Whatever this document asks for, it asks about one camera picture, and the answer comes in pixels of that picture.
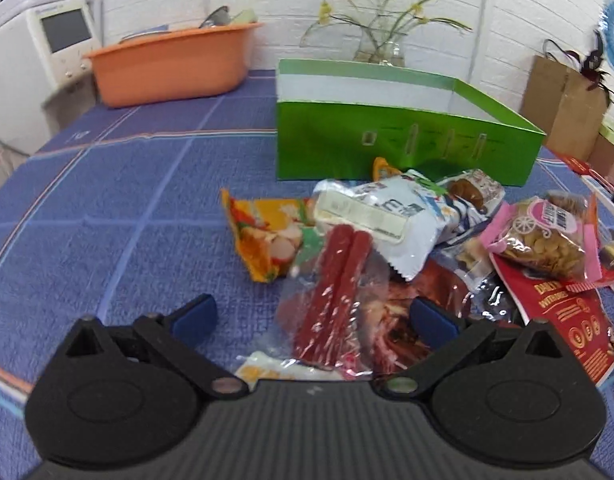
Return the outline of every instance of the brown paper bag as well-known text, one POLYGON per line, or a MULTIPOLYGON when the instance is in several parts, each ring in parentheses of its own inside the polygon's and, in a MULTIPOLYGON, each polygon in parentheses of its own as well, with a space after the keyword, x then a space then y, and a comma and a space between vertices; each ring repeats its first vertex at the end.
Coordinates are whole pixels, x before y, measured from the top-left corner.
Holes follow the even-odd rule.
POLYGON ((553 152, 587 160, 591 154, 607 100, 589 79, 557 61, 535 56, 520 114, 546 134, 553 152))

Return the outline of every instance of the red sausage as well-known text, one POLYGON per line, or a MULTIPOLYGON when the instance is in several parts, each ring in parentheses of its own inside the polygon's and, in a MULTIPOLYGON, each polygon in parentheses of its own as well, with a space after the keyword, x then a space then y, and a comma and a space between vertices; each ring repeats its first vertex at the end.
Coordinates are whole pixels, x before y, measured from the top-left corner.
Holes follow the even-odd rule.
POLYGON ((319 340, 322 338, 325 344, 317 345, 322 348, 321 354, 317 355, 317 360, 324 365, 336 365, 340 356, 351 322, 350 317, 358 282, 372 250, 372 242, 373 238, 369 233, 357 231, 354 234, 347 263, 335 290, 331 322, 322 336, 319 336, 319 340))
POLYGON ((293 356, 296 359, 314 362, 315 345, 319 333, 325 329, 331 317, 334 289, 347 261, 353 235, 354 229, 349 225, 338 225, 329 233, 321 257, 321 278, 293 340, 293 356))

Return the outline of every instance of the yellow snack wrapper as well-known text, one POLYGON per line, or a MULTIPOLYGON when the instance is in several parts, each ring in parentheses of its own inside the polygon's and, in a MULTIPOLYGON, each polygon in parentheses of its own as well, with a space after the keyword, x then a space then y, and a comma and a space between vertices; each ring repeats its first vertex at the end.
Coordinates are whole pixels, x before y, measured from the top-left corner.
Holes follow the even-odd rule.
POLYGON ((373 161, 372 180, 374 182, 378 182, 379 180, 383 180, 385 178, 390 178, 392 176, 397 176, 400 174, 402 174, 401 170, 390 166, 389 162, 387 162, 381 156, 379 156, 373 161))
POLYGON ((252 280, 270 283, 286 275, 305 230, 313 227, 309 199, 235 200, 226 189, 221 198, 236 252, 252 280))

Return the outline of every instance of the blue tablecloth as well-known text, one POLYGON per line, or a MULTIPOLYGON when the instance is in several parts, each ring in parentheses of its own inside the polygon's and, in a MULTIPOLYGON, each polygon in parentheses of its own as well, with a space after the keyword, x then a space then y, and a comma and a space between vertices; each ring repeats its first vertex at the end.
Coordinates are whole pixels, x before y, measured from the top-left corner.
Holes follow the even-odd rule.
MULTIPOLYGON (((231 367, 267 328, 280 285, 249 280, 219 188, 238 198, 313 189, 276 181, 275 103, 273 73, 252 72, 217 98, 99 106, 19 168, 0 191, 0 378, 33 383, 84 314, 129 323, 203 292, 216 298, 220 320, 199 350, 231 367)), ((507 197, 554 188, 587 193, 542 150, 527 184, 507 197)), ((614 294, 602 296, 614 320, 614 294)), ((614 478, 614 375, 602 394, 609 418, 594 461, 614 478)), ((18 479, 37 461, 19 396, 0 390, 0 478, 18 479)))

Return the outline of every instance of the glass vase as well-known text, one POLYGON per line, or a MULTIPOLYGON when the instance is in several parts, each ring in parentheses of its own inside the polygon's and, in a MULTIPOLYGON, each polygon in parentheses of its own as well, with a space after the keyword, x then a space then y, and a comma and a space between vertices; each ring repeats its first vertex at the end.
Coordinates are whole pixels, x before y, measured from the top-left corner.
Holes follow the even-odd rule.
POLYGON ((354 61, 405 66, 405 55, 402 50, 405 34, 379 28, 364 28, 362 31, 354 61))

